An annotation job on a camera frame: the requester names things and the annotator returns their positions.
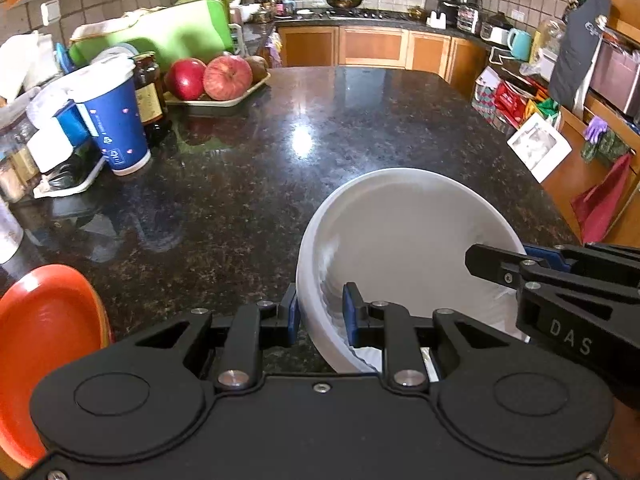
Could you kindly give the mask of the white ribbed plastic bowl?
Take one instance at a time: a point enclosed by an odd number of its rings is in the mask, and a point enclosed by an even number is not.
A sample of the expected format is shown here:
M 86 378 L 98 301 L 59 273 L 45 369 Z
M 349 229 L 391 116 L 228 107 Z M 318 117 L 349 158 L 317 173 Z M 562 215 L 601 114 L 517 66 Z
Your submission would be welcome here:
M 342 290 L 401 304 L 427 318 L 450 308 L 523 339 L 514 290 L 474 278 L 466 250 L 484 244 L 523 252 L 502 214 L 463 184 L 413 168 L 369 172 L 335 190 L 300 243 L 296 292 L 311 341 L 339 373 L 372 372 L 382 353 L 347 341 Z

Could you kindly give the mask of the orange plastic plate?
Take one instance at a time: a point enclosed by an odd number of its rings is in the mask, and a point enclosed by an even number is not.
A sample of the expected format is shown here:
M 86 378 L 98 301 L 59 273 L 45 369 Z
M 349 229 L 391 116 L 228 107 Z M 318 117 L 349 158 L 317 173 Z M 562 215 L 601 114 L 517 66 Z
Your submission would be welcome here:
M 52 370 L 107 347 L 110 323 L 77 270 L 47 264 L 1 298 L 1 448 L 24 468 L 44 455 L 29 415 L 35 386 Z

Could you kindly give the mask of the white window box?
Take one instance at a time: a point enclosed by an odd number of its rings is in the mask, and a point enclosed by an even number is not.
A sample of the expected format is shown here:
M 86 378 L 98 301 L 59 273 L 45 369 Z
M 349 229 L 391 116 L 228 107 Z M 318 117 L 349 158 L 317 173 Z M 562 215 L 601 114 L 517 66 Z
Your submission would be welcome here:
M 538 183 L 544 182 L 572 151 L 550 122 L 534 113 L 506 141 Z

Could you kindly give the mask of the teal electric kettle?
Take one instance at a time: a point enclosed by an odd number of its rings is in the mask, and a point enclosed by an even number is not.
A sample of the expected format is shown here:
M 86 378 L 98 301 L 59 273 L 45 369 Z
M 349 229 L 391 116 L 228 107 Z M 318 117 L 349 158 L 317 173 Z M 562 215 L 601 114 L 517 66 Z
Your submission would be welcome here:
M 533 38 L 526 30 L 512 28 L 506 37 L 506 45 L 511 55 L 522 62 L 529 60 L 532 44 Z

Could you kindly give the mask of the dark hanging apron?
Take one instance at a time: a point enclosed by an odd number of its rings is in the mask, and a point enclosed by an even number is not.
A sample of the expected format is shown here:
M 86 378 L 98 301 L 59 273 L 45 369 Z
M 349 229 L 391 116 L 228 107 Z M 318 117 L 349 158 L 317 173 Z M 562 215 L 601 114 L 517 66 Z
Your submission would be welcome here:
M 567 15 L 566 29 L 549 81 L 549 94 L 568 110 L 576 106 L 578 90 L 582 88 L 600 46 L 610 10 L 611 0 L 586 0 Z

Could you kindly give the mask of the white tray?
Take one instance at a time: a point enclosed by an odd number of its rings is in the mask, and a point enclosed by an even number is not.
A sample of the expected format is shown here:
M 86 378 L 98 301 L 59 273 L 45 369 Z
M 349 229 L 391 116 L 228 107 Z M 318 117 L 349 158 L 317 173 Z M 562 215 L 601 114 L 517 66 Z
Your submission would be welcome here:
M 32 191 L 32 196 L 39 200 L 83 193 L 90 188 L 104 166 L 105 159 L 101 155 L 72 155 L 66 162 L 61 162 L 41 176 L 40 182 Z

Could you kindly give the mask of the white tall bottle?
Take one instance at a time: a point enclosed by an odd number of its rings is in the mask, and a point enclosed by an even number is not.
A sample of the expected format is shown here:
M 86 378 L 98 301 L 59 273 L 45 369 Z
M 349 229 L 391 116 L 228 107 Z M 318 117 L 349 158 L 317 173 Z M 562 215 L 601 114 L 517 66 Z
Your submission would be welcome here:
M 7 263 L 20 248 L 24 230 L 10 211 L 8 204 L 0 200 L 0 263 Z

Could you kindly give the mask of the kiwi fruit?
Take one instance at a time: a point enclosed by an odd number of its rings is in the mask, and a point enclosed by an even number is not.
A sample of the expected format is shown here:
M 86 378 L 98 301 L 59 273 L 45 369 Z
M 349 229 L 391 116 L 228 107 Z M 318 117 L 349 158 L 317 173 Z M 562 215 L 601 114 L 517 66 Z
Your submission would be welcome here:
M 268 63 L 262 56 L 247 56 L 245 58 L 245 61 L 247 62 L 248 66 L 250 66 L 250 70 L 252 71 L 252 84 L 258 84 L 259 81 L 262 81 L 268 76 Z

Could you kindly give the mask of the red yellow apple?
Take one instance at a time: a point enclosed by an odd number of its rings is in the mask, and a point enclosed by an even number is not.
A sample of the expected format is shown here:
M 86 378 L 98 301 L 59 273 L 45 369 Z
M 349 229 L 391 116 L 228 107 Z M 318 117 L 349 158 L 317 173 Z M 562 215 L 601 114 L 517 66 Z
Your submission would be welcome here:
M 206 66 L 205 93 L 214 101 L 231 101 L 240 98 L 252 85 L 252 71 L 244 58 L 237 55 L 221 55 Z

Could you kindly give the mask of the blue paper cup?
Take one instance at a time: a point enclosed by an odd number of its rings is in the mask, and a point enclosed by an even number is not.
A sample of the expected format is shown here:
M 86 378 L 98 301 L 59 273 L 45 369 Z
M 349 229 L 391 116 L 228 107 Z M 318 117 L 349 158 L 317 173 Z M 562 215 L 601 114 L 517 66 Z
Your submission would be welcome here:
M 141 169 L 151 152 L 138 110 L 134 61 L 111 55 L 68 78 L 68 95 L 114 174 L 123 177 Z

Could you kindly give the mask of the brown glass jar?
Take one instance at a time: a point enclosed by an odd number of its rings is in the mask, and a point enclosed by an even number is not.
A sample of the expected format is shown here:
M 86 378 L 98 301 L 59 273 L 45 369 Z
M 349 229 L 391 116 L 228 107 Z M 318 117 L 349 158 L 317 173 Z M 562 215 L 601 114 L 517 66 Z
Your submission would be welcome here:
M 162 74 L 153 51 L 134 57 L 134 88 L 144 135 L 152 148 L 160 144 L 170 129 Z

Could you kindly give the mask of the green cutting board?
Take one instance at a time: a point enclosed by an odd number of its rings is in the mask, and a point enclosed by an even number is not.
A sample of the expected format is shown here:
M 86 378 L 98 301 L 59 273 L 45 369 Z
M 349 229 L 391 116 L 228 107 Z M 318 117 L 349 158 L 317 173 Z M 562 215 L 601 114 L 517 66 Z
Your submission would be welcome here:
M 120 18 L 80 25 L 70 37 L 70 57 L 78 66 L 87 65 L 116 44 L 130 44 L 140 53 L 152 51 L 162 70 L 182 58 L 207 63 L 233 49 L 227 14 L 219 0 L 139 9 Z

